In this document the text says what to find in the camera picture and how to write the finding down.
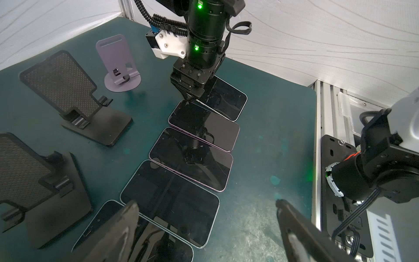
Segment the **phone with cracked screen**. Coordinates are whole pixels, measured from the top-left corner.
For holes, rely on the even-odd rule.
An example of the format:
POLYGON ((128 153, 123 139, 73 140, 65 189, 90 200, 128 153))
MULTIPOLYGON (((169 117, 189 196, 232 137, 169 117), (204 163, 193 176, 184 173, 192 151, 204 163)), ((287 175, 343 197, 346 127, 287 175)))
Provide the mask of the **phone with cracked screen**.
POLYGON ((226 189, 233 156, 174 128, 166 128, 149 158, 175 173, 217 192, 226 189))

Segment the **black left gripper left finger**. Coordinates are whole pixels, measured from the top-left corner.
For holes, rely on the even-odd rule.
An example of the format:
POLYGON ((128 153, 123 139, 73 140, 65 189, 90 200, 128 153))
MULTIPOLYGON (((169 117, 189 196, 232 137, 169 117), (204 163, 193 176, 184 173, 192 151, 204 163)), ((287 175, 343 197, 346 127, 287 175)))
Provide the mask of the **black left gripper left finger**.
POLYGON ((65 262, 127 262, 134 243, 139 207, 130 201, 94 232, 65 262))

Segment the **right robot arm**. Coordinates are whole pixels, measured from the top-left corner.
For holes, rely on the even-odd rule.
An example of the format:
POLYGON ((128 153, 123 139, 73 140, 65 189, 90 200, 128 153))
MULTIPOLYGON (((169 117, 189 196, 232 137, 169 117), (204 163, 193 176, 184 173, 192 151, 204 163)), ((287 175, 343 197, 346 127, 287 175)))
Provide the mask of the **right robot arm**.
MULTIPOLYGON (((172 27, 189 30, 195 38, 204 38, 198 37, 199 33, 209 31, 192 29, 201 17, 205 17, 204 27, 216 27, 216 22, 210 22, 215 18, 209 17, 219 12, 210 11, 210 1, 157 2, 186 20, 186 23, 172 27)), ((246 1, 215 2, 225 6, 229 17, 225 29, 229 36, 251 34, 251 21, 229 24, 232 17, 243 12, 246 1)), ((406 203, 419 197, 419 87, 388 109, 363 112, 360 121, 364 125, 361 150, 345 160, 333 162, 324 171, 330 191, 336 198, 353 201, 367 200, 374 195, 395 203, 406 203)))

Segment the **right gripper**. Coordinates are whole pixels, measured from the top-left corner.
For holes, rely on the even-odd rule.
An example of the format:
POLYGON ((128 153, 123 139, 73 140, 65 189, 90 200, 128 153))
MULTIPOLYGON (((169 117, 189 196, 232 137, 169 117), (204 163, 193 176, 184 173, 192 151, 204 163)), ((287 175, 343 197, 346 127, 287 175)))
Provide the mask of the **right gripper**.
POLYGON ((170 75, 171 83, 180 91, 185 100, 200 99, 210 85, 214 84, 216 71, 223 63, 225 55, 218 55, 216 63, 205 69, 192 65, 186 58, 178 58, 170 75))

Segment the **phone with white frame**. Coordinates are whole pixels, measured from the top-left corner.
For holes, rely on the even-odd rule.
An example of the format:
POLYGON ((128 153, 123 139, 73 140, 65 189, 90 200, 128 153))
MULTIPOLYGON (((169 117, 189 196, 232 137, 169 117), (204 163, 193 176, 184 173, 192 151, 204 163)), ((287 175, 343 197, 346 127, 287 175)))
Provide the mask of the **phone with white frame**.
POLYGON ((204 94, 197 100, 222 117, 235 122, 239 118, 248 97, 242 91, 214 76, 205 85, 204 94))

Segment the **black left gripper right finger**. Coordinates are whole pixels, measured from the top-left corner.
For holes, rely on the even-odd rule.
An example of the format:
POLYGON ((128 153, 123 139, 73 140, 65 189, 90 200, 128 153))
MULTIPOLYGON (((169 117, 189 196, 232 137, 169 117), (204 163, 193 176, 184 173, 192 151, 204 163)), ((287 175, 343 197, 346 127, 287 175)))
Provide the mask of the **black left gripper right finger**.
POLYGON ((289 262, 354 262, 286 200, 277 200, 277 220, 289 262))

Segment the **phone with purple frame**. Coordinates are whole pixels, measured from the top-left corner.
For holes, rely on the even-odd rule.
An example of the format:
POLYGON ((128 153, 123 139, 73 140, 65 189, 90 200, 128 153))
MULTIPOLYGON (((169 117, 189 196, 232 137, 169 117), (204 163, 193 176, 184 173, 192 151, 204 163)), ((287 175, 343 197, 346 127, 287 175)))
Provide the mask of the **phone with purple frame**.
POLYGON ((223 151, 231 152, 240 126, 187 100, 181 101, 168 118, 171 126, 223 151))

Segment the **phone with dark frame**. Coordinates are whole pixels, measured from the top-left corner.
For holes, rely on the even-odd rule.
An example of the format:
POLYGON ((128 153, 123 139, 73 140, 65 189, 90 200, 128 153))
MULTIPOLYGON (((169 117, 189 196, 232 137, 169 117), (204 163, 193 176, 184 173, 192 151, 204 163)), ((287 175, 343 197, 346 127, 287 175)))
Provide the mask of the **phone with dark frame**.
MULTIPOLYGON (((123 204, 115 200, 105 202, 72 250, 75 251, 123 207, 123 204)), ((191 262, 193 258, 194 251, 189 244, 139 217, 130 262, 191 262)))

